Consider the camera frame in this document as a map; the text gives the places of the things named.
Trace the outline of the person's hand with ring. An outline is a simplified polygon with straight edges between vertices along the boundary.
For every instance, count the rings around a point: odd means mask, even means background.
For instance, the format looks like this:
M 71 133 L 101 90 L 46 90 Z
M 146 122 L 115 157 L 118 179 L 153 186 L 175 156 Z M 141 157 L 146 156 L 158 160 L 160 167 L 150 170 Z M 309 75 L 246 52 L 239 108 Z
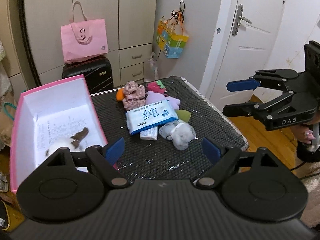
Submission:
M 312 141 L 316 139 L 310 127 L 312 127 L 316 123 L 319 123 L 319 111 L 316 113 L 312 120 L 304 124 L 297 124 L 295 126 L 291 126 L 290 129 L 298 141 L 310 145 Z

